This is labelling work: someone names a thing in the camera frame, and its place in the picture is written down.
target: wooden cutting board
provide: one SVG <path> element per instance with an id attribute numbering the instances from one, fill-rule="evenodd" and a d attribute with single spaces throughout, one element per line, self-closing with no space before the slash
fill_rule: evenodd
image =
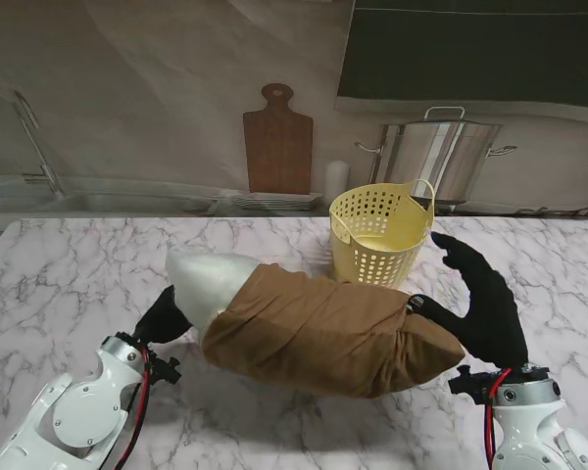
<path id="1" fill-rule="evenodd" d="M 314 120 L 294 113 L 294 91 L 282 83 L 262 88 L 268 104 L 244 114 L 248 184 L 254 193 L 310 194 Z"/>

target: faucet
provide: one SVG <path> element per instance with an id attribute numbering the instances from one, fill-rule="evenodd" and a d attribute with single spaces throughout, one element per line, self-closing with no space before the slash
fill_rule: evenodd
<path id="1" fill-rule="evenodd" d="M 30 104 L 28 103 L 28 101 L 26 100 L 24 95 L 17 90 L 14 90 L 13 94 L 18 99 L 18 102 L 20 103 L 20 106 L 22 106 L 22 109 L 24 109 L 25 114 L 28 117 L 29 121 L 32 123 L 32 125 L 35 127 L 35 129 L 39 129 L 40 125 L 39 125 L 39 121 L 37 120 L 37 116 L 32 111 L 32 108 L 30 107 Z M 37 141 L 36 141 L 32 131 L 30 130 L 28 122 L 26 121 L 26 117 L 25 117 L 24 113 L 22 113 L 20 106 L 18 106 L 18 103 L 14 103 L 13 109 L 15 110 L 16 114 L 18 115 L 18 119 L 20 120 L 20 124 L 22 125 L 22 127 L 24 128 L 24 132 L 28 136 L 28 140 L 30 140 L 32 147 L 35 149 L 35 153 L 37 154 L 37 157 L 39 157 L 39 159 L 41 160 L 41 165 L 39 167 L 41 168 L 41 172 L 42 172 L 42 174 L 25 173 L 23 175 L 24 181 L 26 183 L 30 183 L 30 184 L 46 183 L 50 187 L 50 190 L 56 196 L 62 197 L 62 196 L 64 196 L 65 193 L 64 193 L 63 187 L 61 186 L 61 182 L 59 181 L 59 178 L 57 177 L 57 173 L 55 173 L 54 169 L 52 169 L 52 166 L 50 166 L 50 164 L 48 163 L 48 159 L 46 158 L 45 154 L 43 153 L 43 150 L 41 149 L 39 144 L 37 144 Z"/>

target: cutting board handle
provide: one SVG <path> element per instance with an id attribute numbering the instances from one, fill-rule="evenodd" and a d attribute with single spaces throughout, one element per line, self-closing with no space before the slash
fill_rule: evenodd
<path id="1" fill-rule="evenodd" d="M 262 88 L 262 95 L 268 101 L 269 106 L 287 108 L 287 102 L 294 96 L 294 90 L 283 83 L 269 83 Z"/>

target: red cable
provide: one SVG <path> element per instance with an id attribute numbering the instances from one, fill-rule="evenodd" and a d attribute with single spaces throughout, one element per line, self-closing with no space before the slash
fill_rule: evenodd
<path id="1" fill-rule="evenodd" d="M 497 394 L 497 389 L 501 386 L 506 377 L 508 377 L 512 373 L 511 369 L 505 369 L 497 380 L 495 380 L 494 385 L 490 389 L 490 393 L 488 394 L 488 398 L 490 399 L 490 403 L 492 399 Z M 492 404 L 486 403 L 486 458 L 488 459 L 488 467 L 492 468 L 492 462 L 494 460 L 494 454 L 497 451 L 495 449 L 496 443 L 492 439 L 492 430 L 494 428 L 494 416 L 492 410 Z"/>
<path id="2" fill-rule="evenodd" d="M 144 383 L 142 385 L 141 388 L 141 399 L 139 400 L 139 408 L 137 409 L 137 423 L 139 423 L 139 420 L 142 416 L 142 414 L 144 414 L 144 406 L 146 404 L 146 397 L 148 396 L 148 387 L 150 386 L 150 369 L 148 367 L 148 350 L 146 349 L 146 347 L 142 347 L 141 349 L 141 355 L 144 358 Z M 138 433 L 138 426 L 135 426 L 135 428 L 133 429 L 133 435 L 131 437 L 131 440 L 136 440 L 137 436 L 135 436 L 136 433 Z M 126 450 L 124 451 L 124 454 L 122 455 L 122 458 L 120 459 L 120 462 L 122 462 L 122 465 L 124 462 L 126 462 L 126 460 L 128 459 L 128 455 L 130 454 L 130 452 L 132 451 L 131 447 L 128 446 L 126 448 Z"/>

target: yellow plastic basket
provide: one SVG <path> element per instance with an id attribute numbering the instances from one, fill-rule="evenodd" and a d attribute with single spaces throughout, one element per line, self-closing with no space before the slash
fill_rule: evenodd
<path id="1" fill-rule="evenodd" d="M 428 208 L 411 196 L 419 182 L 431 192 Z M 435 193 L 428 181 L 370 184 L 340 195 L 329 209 L 338 279 L 393 287 L 410 273 L 433 224 Z"/>

